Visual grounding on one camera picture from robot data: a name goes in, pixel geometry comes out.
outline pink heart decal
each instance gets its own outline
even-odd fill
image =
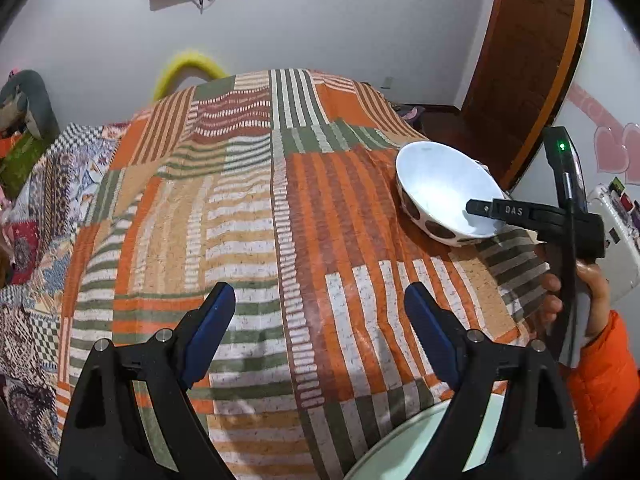
[[[593,143],[596,150],[598,172],[623,173],[626,171],[626,168],[629,167],[629,154],[626,143],[618,144],[610,128],[606,126],[598,127],[593,135]]]
[[[622,137],[629,155],[629,166],[626,168],[626,183],[640,184],[640,126],[628,124]]]

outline patterned bedsheet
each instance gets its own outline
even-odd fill
[[[524,344],[545,269],[526,232],[452,249],[401,212],[399,147],[422,137],[382,95],[307,70],[177,92],[129,123],[69,126],[12,212],[0,390],[55,468],[92,343],[174,327],[220,280],[236,315],[189,395],[238,478],[340,479],[451,392],[404,314],[421,281],[467,327]],[[172,460],[144,384],[158,462]]]

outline finger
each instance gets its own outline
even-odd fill
[[[609,297],[609,282],[604,277],[598,264],[585,264],[583,261],[578,260],[576,262],[576,271],[578,277],[591,289],[593,299]]]
[[[551,324],[556,320],[557,317],[558,316],[556,314],[552,314],[550,312],[543,312],[541,316],[542,323],[545,325]]]
[[[545,272],[540,278],[540,286],[549,292],[557,292],[560,290],[560,280],[555,274]]]
[[[546,244],[537,244],[533,247],[533,252],[536,253],[536,256],[541,260],[546,262]]]
[[[545,313],[557,314],[562,310],[562,301],[557,296],[547,294],[545,299],[542,301],[542,310]]]

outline plush toy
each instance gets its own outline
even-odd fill
[[[60,133],[44,81],[33,70],[12,75],[0,90],[0,131],[19,130],[23,124],[31,135],[49,142]]]

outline orange jacket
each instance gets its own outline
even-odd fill
[[[567,379],[587,460],[593,460],[615,432],[640,390],[625,324],[611,311],[609,323],[582,349],[580,364]]]

